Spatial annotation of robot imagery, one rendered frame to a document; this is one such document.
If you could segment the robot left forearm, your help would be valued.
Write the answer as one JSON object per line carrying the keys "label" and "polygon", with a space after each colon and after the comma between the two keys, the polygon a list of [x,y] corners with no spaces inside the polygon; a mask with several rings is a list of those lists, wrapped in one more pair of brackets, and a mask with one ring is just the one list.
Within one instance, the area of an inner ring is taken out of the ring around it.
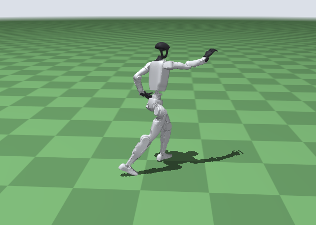
{"label": "robot left forearm", "polygon": [[[133,79],[134,80],[134,79]],[[143,86],[142,86],[142,83],[141,81],[137,82],[136,80],[134,80],[134,83],[137,87],[137,90],[139,91],[139,95],[140,93],[144,93],[144,90],[143,90]],[[145,93],[144,93],[145,94]],[[140,95],[141,96],[141,95]]]}

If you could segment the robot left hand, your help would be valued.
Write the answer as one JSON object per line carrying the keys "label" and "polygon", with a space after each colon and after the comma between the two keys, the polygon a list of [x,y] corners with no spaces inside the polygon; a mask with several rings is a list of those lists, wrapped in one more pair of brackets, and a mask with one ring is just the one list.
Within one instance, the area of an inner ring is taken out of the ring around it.
{"label": "robot left hand", "polygon": [[[145,94],[144,94],[144,93],[145,93]],[[147,99],[152,98],[152,95],[150,95],[150,94],[152,94],[153,92],[151,92],[151,93],[146,93],[146,92],[144,91],[144,93],[140,93],[140,95],[143,96],[143,97],[146,97]]]}

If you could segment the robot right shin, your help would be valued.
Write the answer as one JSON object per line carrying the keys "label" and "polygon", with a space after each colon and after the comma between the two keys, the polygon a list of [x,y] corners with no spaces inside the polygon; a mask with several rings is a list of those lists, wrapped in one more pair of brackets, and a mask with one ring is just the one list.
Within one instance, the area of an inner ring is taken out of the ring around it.
{"label": "robot right shin", "polygon": [[[150,146],[150,139],[148,137],[143,137],[140,142],[138,142],[135,148],[132,151],[132,155],[126,163],[126,167],[130,168],[130,166],[146,151],[146,149]],[[128,165],[128,166],[127,166]]]}

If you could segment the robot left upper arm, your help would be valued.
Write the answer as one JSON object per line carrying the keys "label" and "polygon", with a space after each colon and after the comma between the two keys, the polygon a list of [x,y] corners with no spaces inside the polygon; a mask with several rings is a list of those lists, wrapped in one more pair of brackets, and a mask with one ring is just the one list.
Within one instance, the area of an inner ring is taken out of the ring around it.
{"label": "robot left upper arm", "polygon": [[134,76],[133,76],[133,79],[136,80],[137,82],[141,81],[142,79],[142,75],[145,75],[149,72],[149,69],[150,69],[150,63],[151,62],[148,62],[146,64],[145,67],[143,67],[141,70],[139,70]]}

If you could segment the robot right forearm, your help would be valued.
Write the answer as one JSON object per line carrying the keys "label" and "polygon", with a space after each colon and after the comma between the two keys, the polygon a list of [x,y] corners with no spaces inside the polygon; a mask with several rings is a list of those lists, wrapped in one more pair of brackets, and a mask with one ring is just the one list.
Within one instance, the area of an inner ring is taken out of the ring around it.
{"label": "robot right forearm", "polygon": [[187,61],[186,65],[187,66],[193,66],[194,68],[200,65],[203,65],[207,62],[205,62],[206,57],[203,57],[202,59],[198,59],[198,60],[193,60],[193,61]]}

